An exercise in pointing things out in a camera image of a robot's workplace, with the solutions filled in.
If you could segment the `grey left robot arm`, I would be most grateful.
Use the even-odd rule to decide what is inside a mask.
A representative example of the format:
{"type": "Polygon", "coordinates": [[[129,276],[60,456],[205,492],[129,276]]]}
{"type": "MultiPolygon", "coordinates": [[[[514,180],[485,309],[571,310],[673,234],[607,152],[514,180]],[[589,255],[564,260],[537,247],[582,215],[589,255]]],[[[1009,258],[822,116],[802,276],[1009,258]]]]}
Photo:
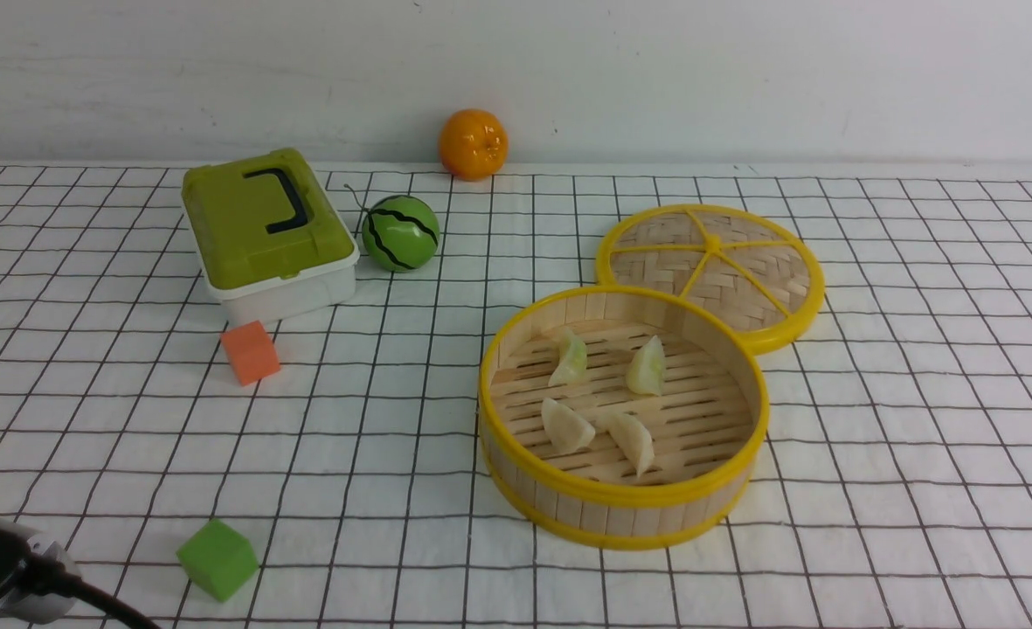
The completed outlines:
{"type": "Polygon", "coordinates": [[[47,625],[71,612],[75,600],[56,593],[37,594],[23,583],[35,556],[60,563],[73,576],[80,573],[57,538],[10,518],[0,518],[0,616],[47,625]]]}

